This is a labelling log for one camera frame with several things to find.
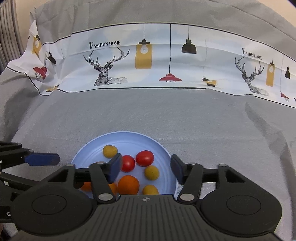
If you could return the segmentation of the red tomato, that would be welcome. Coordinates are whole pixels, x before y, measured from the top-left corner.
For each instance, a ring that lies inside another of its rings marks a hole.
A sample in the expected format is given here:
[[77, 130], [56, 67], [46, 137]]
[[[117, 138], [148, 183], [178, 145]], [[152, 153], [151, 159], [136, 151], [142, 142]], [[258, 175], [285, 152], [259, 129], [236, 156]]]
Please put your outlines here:
[[122, 156], [122, 166], [121, 171], [130, 172], [135, 168], [135, 160], [130, 155]]
[[144, 150], [136, 155], [135, 160], [138, 165], [147, 167], [154, 162], [154, 154], [151, 151]]

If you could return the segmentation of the white printed deer cloth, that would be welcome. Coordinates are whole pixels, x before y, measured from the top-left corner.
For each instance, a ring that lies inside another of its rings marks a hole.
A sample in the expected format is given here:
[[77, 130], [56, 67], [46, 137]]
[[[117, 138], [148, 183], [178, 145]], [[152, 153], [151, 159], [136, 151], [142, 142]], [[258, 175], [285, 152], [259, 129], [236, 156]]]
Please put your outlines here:
[[266, 44], [211, 28], [112, 25], [45, 41], [36, 24], [8, 68], [42, 94], [54, 90], [213, 89], [295, 107], [295, 61]]

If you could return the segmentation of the orange tangerine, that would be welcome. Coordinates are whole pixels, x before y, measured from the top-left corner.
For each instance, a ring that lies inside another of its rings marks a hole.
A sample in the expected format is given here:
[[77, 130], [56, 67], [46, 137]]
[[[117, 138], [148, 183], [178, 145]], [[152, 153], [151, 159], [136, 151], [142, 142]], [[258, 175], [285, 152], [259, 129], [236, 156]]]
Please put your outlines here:
[[91, 182], [84, 182], [80, 190], [85, 191], [85, 192], [91, 192], [92, 191], [92, 185]]
[[101, 194], [104, 193], [109, 193], [110, 192], [110, 188], [109, 185], [98, 185], [93, 187], [93, 192], [95, 193], [95, 196], [98, 197]]
[[139, 181], [131, 175], [123, 176], [118, 182], [117, 191], [121, 195], [137, 195]]

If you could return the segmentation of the orange tangerine hidden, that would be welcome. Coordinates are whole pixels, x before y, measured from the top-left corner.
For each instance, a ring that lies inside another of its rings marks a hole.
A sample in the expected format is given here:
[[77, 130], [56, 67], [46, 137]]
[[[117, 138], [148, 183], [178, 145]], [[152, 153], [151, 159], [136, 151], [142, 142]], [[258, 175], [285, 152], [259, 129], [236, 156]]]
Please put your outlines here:
[[111, 184], [109, 184], [109, 188], [111, 189], [113, 195], [115, 196], [117, 194], [117, 184], [111, 183]]

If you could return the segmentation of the small yellow fruit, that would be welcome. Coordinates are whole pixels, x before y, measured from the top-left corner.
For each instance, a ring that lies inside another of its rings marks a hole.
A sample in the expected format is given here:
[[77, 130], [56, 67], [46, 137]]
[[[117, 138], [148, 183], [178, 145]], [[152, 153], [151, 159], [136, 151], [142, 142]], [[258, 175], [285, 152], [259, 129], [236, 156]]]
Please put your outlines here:
[[159, 195], [159, 191], [154, 185], [146, 185], [142, 190], [143, 195]]
[[103, 147], [103, 155], [106, 157], [106, 158], [113, 158], [116, 154], [118, 153], [118, 149], [117, 147], [115, 146], [112, 146], [112, 145], [105, 145]]
[[151, 165], [145, 168], [144, 175], [147, 180], [155, 181], [159, 178], [159, 170], [156, 166]]

